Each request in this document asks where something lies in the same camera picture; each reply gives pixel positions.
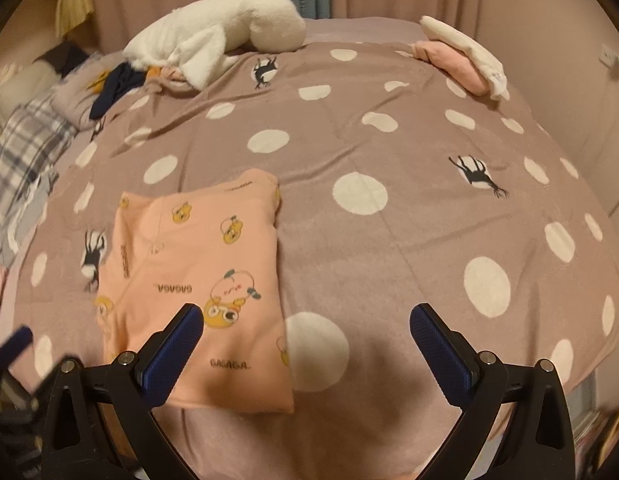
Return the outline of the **peach cartoon print garment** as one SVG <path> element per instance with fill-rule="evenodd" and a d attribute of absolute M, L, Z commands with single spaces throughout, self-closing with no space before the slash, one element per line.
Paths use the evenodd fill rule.
<path fill-rule="evenodd" d="M 180 408 L 290 413 L 277 274 L 278 180 L 259 169 L 194 192 L 125 193 L 96 306 L 104 359 L 137 351 L 184 304 L 204 330 L 168 401 Z"/>

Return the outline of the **light blue ruffled cloth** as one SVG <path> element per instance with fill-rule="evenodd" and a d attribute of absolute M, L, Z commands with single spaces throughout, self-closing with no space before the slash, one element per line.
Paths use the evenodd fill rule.
<path fill-rule="evenodd" d="M 0 227 L 0 265 L 10 268 L 24 239 L 40 221 L 48 197 L 58 179 L 58 171 L 48 166 L 26 189 L 8 211 Z"/>

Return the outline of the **plaid blue grey pillow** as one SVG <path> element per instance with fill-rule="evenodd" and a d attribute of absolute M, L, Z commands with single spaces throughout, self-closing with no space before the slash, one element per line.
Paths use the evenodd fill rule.
<path fill-rule="evenodd" d="M 19 105 L 0 134 L 0 229 L 17 200 L 49 166 L 54 166 L 78 133 L 52 108 L 48 90 Z"/>

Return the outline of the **mauve pillow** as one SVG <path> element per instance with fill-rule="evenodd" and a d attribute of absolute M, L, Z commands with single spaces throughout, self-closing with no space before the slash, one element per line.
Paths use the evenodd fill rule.
<path fill-rule="evenodd" d="M 78 130 L 92 128 L 96 120 L 89 118 L 90 111 L 110 73 L 95 64 L 70 74 L 52 97 L 52 110 Z"/>

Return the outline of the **beige pillow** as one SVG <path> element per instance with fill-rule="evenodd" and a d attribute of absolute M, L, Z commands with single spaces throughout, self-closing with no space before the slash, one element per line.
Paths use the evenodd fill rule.
<path fill-rule="evenodd" d="M 3 125 L 20 105 L 29 103 L 60 81 L 60 76 L 45 61 L 36 61 L 0 84 L 0 124 Z"/>

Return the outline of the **mauve polka dot bedspread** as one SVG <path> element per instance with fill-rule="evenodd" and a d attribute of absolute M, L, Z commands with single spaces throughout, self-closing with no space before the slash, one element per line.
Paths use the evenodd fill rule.
<path fill-rule="evenodd" d="M 259 169 L 278 180 L 290 413 L 157 410 L 202 479 L 394 479 L 458 412 L 410 336 L 432 304 L 475 348 L 547 358 L 567 390 L 619 340 L 619 240 L 519 93 L 479 100 L 402 44 L 247 53 L 204 91 L 156 79 L 116 102 L 57 181 L 10 280 L 37 386 L 66 354 L 107 363 L 96 306 L 125 193 Z"/>

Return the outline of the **dark navy garment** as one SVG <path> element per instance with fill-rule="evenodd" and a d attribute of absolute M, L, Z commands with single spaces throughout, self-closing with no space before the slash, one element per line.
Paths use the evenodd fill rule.
<path fill-rule="evenodd" d="M 113 104 L 123 98 L 126 93 L 141 87 L 146 81 L 146 75 L 146 72 L 135 70 L 128 62 L 114 67 L 104 79 L 102 90 L 93 102 L 89 118 L 98 120 L 104 117 Z"/>

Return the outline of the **yellow tassel fringe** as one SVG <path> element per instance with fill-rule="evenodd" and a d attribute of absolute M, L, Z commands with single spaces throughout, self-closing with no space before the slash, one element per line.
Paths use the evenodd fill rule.
<path fill-rule="evenodd" d="M 93 0 L 57 0 L 55 31 L 58 38 L 85 23 L 95 11 Z"/>

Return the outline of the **white plush blanket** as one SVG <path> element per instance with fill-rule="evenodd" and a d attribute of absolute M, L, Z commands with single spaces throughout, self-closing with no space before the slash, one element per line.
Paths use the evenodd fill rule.
<path fill-rule="evenodd" d="M 123 49 L 135 70 L 179 70 L 197 90 L 226 72 L 244 46 L 270 54 L 303 46 L 304 18 L 292 0 L 199 0 L 173 10 Z"/>

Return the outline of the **folded pink garment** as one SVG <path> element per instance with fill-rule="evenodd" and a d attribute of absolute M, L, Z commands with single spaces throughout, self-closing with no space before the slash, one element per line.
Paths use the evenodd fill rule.
<path fill-rule="evenodd" d="M 474 96 L 488 94 L 489 85 L 465 53 L 442 41 L 420 40 L 411 45 L 413 56 L 444 70 L 457 84 Z"/>

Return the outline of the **folded cream garment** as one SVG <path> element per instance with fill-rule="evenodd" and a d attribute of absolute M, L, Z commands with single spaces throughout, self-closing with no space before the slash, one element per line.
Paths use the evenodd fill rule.
<path fill-rule="evenodd" d="M 469 58 L 477 72 L 486 80 L 492 100 L 510 98 L 505 69 L 492 52 L 460 30 L 432 16 L 424 15 L 420 19 L 420 26 L 429 40 L 441 41 Z"/>

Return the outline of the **white wall socket strip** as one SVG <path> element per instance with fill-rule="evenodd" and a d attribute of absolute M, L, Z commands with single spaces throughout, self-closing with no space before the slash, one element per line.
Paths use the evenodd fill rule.
<path fill-rule="evenodd" d="M 619 55 L 606 44 L 601 46 L 599 61 L 609 70 L 613 79 L 619 79 Z"/>

